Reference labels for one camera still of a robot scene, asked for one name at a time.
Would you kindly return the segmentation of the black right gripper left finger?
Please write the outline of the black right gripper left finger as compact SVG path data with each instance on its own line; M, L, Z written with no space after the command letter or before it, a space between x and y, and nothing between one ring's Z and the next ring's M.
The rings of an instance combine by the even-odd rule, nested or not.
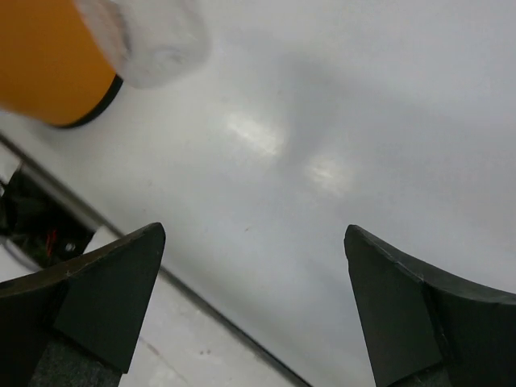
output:
M150 223L82 256L1 283L3 386L117 386L164 253Z

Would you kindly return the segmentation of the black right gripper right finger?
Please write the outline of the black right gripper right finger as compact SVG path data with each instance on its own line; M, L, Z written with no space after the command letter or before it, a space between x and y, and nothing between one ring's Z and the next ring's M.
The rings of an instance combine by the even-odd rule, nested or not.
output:
M357 225L344 250L378 386L513 386L515 296L410 256Z

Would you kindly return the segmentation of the clear bottle green label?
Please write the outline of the clear bottle green label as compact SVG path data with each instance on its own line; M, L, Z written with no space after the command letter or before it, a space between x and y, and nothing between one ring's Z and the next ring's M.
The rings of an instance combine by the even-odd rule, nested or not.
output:
M75 1L84 24L129 85L162 86L192 72L210 53L198 1Z

